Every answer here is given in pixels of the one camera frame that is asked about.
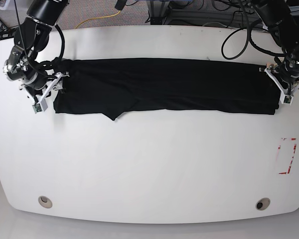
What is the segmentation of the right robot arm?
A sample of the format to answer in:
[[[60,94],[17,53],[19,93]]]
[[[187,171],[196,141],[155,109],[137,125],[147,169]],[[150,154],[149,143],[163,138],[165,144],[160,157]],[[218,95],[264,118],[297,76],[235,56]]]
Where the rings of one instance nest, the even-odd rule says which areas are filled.
[[[3,72],[10,81],[21,81],[24,89],[37,103],[37,96],[43,94],[46,83],[56,79],[47,74],[48,70],[60,64],[64,50],[64,35],[57,21],[67,5],[68,0],[35,0],[27,10],[27,17],[19,23],[13,34],[14,47],[3,67]],[[36,61],[39,52],[45,49],[49,41],[52,27],[61,37],[59,57],[53,61]]]

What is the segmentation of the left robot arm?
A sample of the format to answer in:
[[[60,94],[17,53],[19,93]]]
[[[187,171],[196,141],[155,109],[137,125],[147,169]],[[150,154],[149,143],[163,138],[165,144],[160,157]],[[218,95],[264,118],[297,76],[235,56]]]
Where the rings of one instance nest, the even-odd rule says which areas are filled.
[[[283,0],[252,0],[250,5],[259,16],[258,21],[250,24],[249,42],[258,51],[275,58],[276,74],[288,86],[287,95],[292,94],[294,83],[299,78],[299,27],[287,3]],[[282,53],[273,53],[257,46],[251,37],[252,29],[263,23]]]

